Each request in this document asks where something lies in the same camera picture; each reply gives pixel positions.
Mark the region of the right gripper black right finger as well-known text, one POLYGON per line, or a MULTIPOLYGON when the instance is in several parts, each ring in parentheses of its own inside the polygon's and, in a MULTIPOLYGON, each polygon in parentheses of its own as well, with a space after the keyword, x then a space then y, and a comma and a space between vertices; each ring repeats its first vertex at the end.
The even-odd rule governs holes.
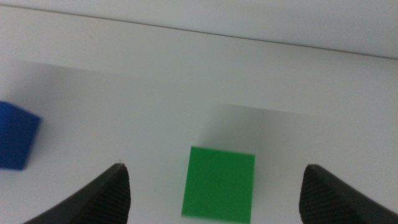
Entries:
POLYGON ((306 224, 397 224, 397 214, 317 164, 303 173, 299 213, 306 224))

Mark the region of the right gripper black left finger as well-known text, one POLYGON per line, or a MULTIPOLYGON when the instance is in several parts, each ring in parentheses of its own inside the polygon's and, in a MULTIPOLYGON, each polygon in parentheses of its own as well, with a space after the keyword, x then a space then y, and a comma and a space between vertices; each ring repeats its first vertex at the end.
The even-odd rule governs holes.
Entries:
POLYGON ((126 224, 131 206, 129 173, 116 163, 89 184, 25 224, 126 224))

